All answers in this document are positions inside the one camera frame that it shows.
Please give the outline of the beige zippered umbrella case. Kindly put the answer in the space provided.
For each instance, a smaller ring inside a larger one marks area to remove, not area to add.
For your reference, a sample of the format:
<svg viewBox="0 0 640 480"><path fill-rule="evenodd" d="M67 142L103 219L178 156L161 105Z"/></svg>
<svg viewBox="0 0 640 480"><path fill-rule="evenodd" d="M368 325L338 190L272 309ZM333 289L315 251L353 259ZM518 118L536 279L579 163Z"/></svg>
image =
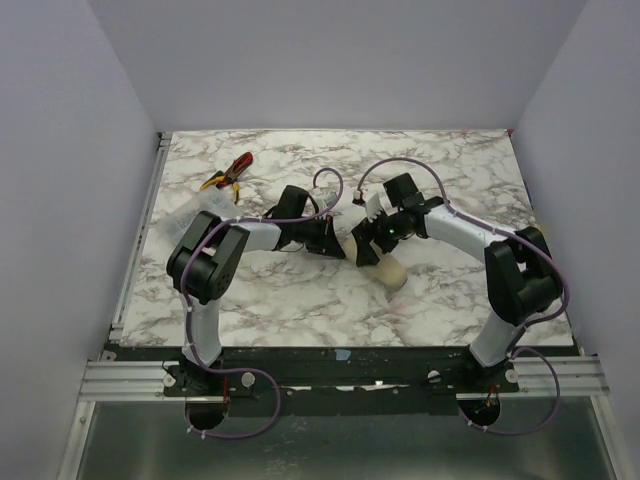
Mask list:
<svg viewBox="0 0 640 480"><path fill-rule="evenodd" d="M393 255L384 254L374 242L371 242L370 246L378 256L379 262L374 266L359 267L358 270L383 285L390 293L400 290L408 279L406 267Z"/></svg>

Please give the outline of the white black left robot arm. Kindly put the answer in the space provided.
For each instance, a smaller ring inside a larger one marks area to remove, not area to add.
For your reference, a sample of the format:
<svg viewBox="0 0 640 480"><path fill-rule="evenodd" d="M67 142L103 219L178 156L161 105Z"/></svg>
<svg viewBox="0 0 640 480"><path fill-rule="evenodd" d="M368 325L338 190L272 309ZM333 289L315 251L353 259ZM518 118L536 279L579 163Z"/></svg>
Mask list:
<svg viewBox="0 0 640 480"><path fill-rule="evenodd" d="M298 243L311 254L346 258L330 214L340 196L337 192L313 197L288 185L278 203L262 217L226 218L210 211L198 212L166 265L174 289L183 297L186 323L182 354L187 360L210 367L221 354L220 300L245 253L277 252Z"/></svg>

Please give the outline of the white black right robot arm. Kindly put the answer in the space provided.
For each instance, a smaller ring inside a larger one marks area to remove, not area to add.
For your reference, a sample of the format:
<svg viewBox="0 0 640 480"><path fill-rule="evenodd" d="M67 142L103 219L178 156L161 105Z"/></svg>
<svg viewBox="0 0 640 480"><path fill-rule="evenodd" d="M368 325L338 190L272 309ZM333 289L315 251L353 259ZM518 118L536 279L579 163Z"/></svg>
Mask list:
<svg viewBox="0 0 640 480"><path fill-rule="evenodd" d="M510 231L486 225L441 196L426 198L408 173L383 187L394 213L385 212L378 196L364 201L366 216L344 243L346 257L389 290L407 280L406 268L391 253L411 236L444 242L482 262L491 310L467 348L467 363L476 370L503 363L526 321L564 292L543 234L534 227Z"/></svg>

